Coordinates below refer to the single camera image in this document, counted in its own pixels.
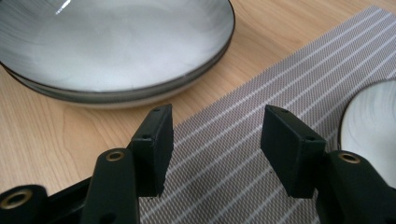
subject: bowl rim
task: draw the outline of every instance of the bowl rim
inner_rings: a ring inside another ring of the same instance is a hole
[[[212,68],[225,54],[228,47],[231,45],[233,33],[235,30],[235,12],[233,9],[233,4],[230,0],[227,0],[227,2],[231,8],[231,13],[233,16],[233,27],[221,49],[215,55],[209,58],[205,63],[199,65],[196,69],[191,70],[185,75],[173,78],[160,84],[126,91],[74,91],[62,89],[59,87],[53,87],[48,84],[34,81],[13,71],[1,61],[0,65],[4,67],[6,72],[11,77],[13,77],[15,80],[17,80],[23,86],[29,88],[30,90],[36,91],[57,100],[66,101],[74,104],[115,105],[119,103],[143,101],[147,98],[158,97],[162,94],[168,93],[169,91],[182,89],[185,85],[192,83],[194,80],[204,75],[206,71]]]

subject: white plate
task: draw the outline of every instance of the white plate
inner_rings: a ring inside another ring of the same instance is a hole
[[[396,189],[396,80],[376,83],[352,99],[339,143],[363,156]]]
[[[198,78],[233,28],[228,0],[3,0],[0,62],[54,98],[141,102]]]

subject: wood grain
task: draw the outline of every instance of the wood grain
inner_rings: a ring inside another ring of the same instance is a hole
[[[199,112],[354,14],[394,0],[232,0],[236,25],[224,57],[177,96],[137,108],[67,105],[23,87],[0,67],[0,192],[39,184],[49,194],[92,175],[97,156],[125,147],[157,105],[172,104],[174,124]]]

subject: gray striped placemat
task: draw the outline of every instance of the gray striped placemat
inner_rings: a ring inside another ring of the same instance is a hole
[[[347,102],[396,77],[396,17],[369,7],[175,128],[159,199],[142,223],[318,223],[314,200],[289,198],[260,150],[264,106],[287,108],[332,148]]]

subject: bowl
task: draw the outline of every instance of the bowl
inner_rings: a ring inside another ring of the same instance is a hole
[[[360,91],[346,107],[338,138],[340,149],[363,156],[396,189],[396,80]]]
[[[234,21],[228,0],[0,0],[0,63],[68,103],[142,105],[210,69]]]

